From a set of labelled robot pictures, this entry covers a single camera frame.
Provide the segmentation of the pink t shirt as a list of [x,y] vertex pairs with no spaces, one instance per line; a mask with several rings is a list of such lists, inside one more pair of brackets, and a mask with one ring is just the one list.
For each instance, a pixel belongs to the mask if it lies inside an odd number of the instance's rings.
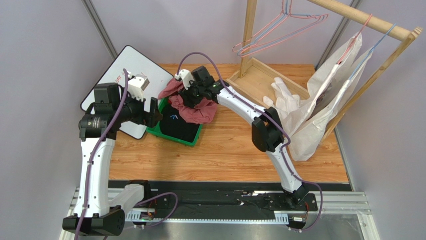
[[190,124],[210,124],[217,113],[218,105],[212,101],[203,99],[195,108],[190,108],[184,105],[183,98],[178,95],[178,92],[184,89],[182,82],[171,79],[166,87],[159,93],[158,98],[168,98],[171,106],[178,110],[179,115]]

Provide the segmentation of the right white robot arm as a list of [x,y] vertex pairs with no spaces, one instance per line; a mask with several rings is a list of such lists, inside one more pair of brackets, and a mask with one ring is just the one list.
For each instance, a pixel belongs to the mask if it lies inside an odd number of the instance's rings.
[[309,191],[289,158],[287,145],[291,140],[284,132],[275,108],[256,105],[227,82],[215,80],[204,66],[193,71],[182,69],[174,78],[184,86],[179,94],[185,106],[194,107],[202,100],[210,100],[228,108],[250,124],[252,143],[271,160],[289,201],[294,205],[302,204]]

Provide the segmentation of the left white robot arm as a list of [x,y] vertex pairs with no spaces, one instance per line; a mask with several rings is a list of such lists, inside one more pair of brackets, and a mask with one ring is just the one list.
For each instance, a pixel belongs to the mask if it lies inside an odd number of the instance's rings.
[[113,200],[108,186],[112,153],[122,124],[154,127],[161,119],[158,100],[145,111],[146,83],[132,80],[125,87],[103,83],[93,89],[94,102],[79,122],[82,172],[73,215],[63,219],[63,230],[79,236],[119,236],[125,217],[151,192],[145,180],[133,180]]

